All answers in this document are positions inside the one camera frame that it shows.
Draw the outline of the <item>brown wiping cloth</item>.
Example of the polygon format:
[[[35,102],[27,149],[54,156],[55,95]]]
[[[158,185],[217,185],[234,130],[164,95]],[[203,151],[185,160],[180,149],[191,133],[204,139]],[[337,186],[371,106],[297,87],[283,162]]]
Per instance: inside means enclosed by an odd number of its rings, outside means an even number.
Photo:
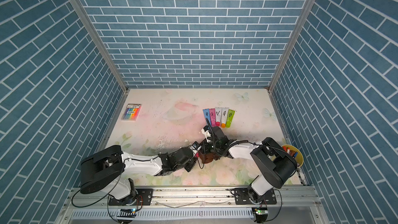
[[[215,152],[202,153],[199,151],[199,158],[201,159],[203,164],[208,164],[213,162],[214,160],[219,160],[220,156],[218,156]]]

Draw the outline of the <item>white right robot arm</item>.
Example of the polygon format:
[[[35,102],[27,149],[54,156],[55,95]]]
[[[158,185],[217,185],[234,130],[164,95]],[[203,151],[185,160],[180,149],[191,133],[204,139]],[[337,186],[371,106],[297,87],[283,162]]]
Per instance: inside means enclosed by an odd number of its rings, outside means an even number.
[[[266,138],[256,144],[248,140],[230,140],[219,127],[206,125],[205,139],[200,144],[199,157],[203,163],[221,158],[246,159],[255,163],[260,174],[248,187],[253,201],[259,202],[269,190],[280,189],[295,174],[299,165],[274,139]]]

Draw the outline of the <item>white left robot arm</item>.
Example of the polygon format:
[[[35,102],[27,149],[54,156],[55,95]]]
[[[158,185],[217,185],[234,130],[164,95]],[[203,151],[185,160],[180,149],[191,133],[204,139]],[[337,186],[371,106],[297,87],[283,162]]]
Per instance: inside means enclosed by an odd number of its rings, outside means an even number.
[[[80,192],[88,195],[103,191],[117,200],[134,197],[134,182],[128,175],[167,176],[181,169],[190,172],[200,148],[195,142],[171,153],[139,156],[123,152],[120,145],[113,145],[82,160]]]

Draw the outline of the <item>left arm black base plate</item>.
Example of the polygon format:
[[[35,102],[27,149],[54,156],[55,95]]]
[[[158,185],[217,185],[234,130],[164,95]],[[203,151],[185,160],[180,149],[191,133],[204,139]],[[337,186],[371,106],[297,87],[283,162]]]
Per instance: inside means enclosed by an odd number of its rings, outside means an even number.
[[[127,196],[121,200],[117,200],[113,197],[110,197],[108,201],[108,205],[110,206],[128,206],[128,205],[138,205],[148,206],[151,204],[153,196],[152,188],[138,188],[135,190],[132,196]]]

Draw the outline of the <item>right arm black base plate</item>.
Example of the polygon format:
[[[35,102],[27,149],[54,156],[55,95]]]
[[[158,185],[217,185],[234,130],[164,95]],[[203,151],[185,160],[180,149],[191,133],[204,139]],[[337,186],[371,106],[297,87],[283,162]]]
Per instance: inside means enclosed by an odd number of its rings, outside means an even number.
[[[275,205],[277,200],[273,189],[263,195],[258,195],[253,189],[234,188],[230,190],[236,205]]]

